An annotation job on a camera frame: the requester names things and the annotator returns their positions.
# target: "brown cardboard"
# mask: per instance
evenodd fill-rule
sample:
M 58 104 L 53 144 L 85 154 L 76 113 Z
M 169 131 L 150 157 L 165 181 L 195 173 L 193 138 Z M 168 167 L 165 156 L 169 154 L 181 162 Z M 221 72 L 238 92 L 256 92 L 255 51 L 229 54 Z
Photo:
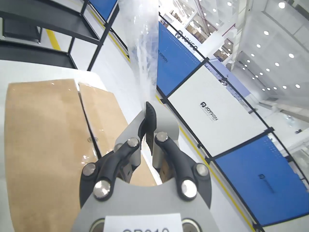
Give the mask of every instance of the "brown cardboard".
M 15 232 L 70 231 L 93 144 L 74 80 L 10 84 L 5 170 Z
M 118 136 L 128 126 L 118 102 L 113 93 L 85 84 L 79 84 L 79 91 L 91 130 L 98 140 L 100 152 L 102 155 L 109 153 L 114 149 Z M 130 183 L 138 186 L 156 185 L 143 156 Z

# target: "black metal shelf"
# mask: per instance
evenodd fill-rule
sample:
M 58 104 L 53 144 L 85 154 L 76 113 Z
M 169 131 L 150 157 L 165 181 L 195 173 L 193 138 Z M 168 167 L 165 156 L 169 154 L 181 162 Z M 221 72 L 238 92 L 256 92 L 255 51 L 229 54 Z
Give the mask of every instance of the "black metal shelf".
M 99 44 L 100 40 L 84 15 L 51 0 L 0 0 L 0 17 Z
M 76 69 L 70 54 L 40 46 L 0 40 L 0 60 L 55 65 Z
M 2 34 L 4 37 L 40 42 L 42 28 L 39 31 L 37 26 L 29 24 L 27 22 L 12 19 L 3 19 Z

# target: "black frame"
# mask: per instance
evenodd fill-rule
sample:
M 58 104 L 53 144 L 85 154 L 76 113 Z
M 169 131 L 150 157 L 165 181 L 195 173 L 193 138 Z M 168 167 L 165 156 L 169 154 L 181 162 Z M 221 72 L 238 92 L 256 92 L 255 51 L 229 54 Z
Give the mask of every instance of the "black frame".
M 6 19 L 3 18 L 2 20 L 2 35 L 4 37 L 10 37 L 10 38 L 16 38 L 16 39 L 22 39 L 22 40 L 27 40 L 27 41 L 32 41 L 32 42 L 37 42 L 40 43 L 41 42 L 41 38 L 42 38 L 42 28 L 40 29 L 40 31 L 38 31 L 36 26 L 33 26 L 34 31 L 35 31 L 35 38 L 32 38 L 28 35 L 22 35 L 22 34 L 13 34 L 10 32 L 6 32 L 5 31 L 5 21 Z
M 47 5 L 52 6 L 52 7 L 58 8 L 62 11 L 69 12 L 70 14 L 80 18 L 82 20 L 82 22 L 84 23 L 85 27 L 87 28 L 87 30 L 89 31 L 89 34 L 91 35 L 91 37 L 84 36 L 84 35 L 81 35 L 79 33 L 64 29 L 60 26 L 55 26 L 53 24 L 42 22 L 40 20 L 30 19 L 30 18 L 27 18 L 27 17 L 19 16 L 17 14 L 11 14 L 11 13 L 0 11 L 0 17 L 27 22 L 31 25 L 35 25 L 35 26 L 43 27 L 43 28 L 50 29 L 50 30 L 53 30 L 53 31 L 56 31 L 56 32 L 64 33 L 66 35 L 73 36 L 73 37 L 76 37 L 76 38 L 79 38 L 81 40 L 91 42 L 91 43 L 94 43 L 94 44 L 99 44 L 99 42 L 100 42 L 99 37 L 97 36 L 96 32 L 93 30 L 93 28 L 90 26 L 87 19 L 84 17 L 84 15 L 81 12 L 75 11 L 73 9 L 70 9 L 66 6 L 63 6 L 59 3 L 51 1 L 51 0 L 37 0 L 37 1 L 40 1 L 44 4 L 47 4 Z
M 46 52 L 46 53 L 50 53 L 50 54 L 57 54 L 57 55 L 63 55 L 68 57 L 69 62 L 71 64 L 71 67 L 73 69 L 77 69 L 77 66 L 75 65 L 71 55 L 65 51 L 58 51 L 58 50 L 54 50 L 54 49 L 49 49 L 49 48 L 43 48 L 40 46 L 36 46 L 36 45 L 29 45 L 29 44 L 24 44 L 24 43 L 19 43 L 19 42 L 10 42 L 10 41 L 3 41 L 0 40 L 0 46 L 3 47 L 10 47 L 10 48 L 16 48 L 16 50 L 18 49 L 25 49 L 25 50 L 29 50 L 29 52 L 33 53 L 33 56 L 35 56 L 36 52 Z

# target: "plastic wrap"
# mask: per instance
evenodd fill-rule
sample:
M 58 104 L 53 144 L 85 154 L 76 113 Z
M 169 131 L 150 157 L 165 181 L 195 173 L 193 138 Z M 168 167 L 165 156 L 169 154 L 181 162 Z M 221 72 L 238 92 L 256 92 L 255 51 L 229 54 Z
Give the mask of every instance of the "plastic wrap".
M 157 87 L 159 2 L 118 0 L 126 32 L 131 67 L 137 81 L 142 107 L 155 98 Z

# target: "metal cylinder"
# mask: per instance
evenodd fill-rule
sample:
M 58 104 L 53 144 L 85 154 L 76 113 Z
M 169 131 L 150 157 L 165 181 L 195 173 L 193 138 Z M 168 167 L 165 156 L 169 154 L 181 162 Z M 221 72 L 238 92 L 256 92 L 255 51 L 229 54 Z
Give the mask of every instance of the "metal cylinder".
M 200 176 L 203 176 L 203 177 L 209 174 L 208 168 L 202 163 L 199 163 L 196 165 L 196 171 Z
M 96 170 L 96 165 L 94 163 L 88 163 L 83 168 L 83 175 L 90 176 L 94 173 L 95 170 Z
M 93 194 L 96 198 L 102 199 L 105 198 L 111 190 L 111 185 L 108 181 L 101 180 L 98 181 L 94 188 L 93 188 Z
M 184 180 L 181 184 L 181 192 L 187 198 L 194 198 L 197 195 L 197 187 L 191 180 Z

